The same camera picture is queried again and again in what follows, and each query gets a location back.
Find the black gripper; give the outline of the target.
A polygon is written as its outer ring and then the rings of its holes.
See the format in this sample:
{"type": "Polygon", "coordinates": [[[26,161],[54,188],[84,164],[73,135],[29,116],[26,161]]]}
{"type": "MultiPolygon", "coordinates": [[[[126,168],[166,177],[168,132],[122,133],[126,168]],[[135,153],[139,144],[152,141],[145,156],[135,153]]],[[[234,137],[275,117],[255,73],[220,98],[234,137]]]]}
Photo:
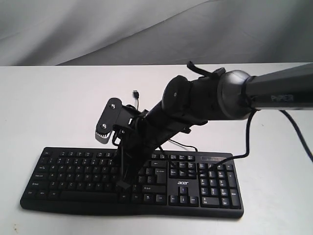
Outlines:
{"type": "Polygon", "coordinates": [[[112,140],[120,139],[113,158],[120,165],[117,184],[128,189],[155,149],[176,134],[176,119],[168,115],[116,115],[112,130],[112,140]]]}

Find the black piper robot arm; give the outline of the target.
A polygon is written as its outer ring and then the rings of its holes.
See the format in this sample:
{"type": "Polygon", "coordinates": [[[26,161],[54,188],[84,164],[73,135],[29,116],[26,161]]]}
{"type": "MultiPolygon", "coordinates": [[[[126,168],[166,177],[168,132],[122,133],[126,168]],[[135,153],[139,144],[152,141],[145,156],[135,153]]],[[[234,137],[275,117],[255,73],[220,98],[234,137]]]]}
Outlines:
{"type": "Polygon", "coordinates": [[[313,107],[313,66],[306,64],[259,76],[219,68],[207,72],[192,63],[200,76],[189,81],[176,76],[161,101],[149,111],[122,106],[130,117],[117,124],[121,176],[118,185],[129,188],[153,151],[174,135],[212,120],[250,120],[259,110],[310,110],[313,107]]]}

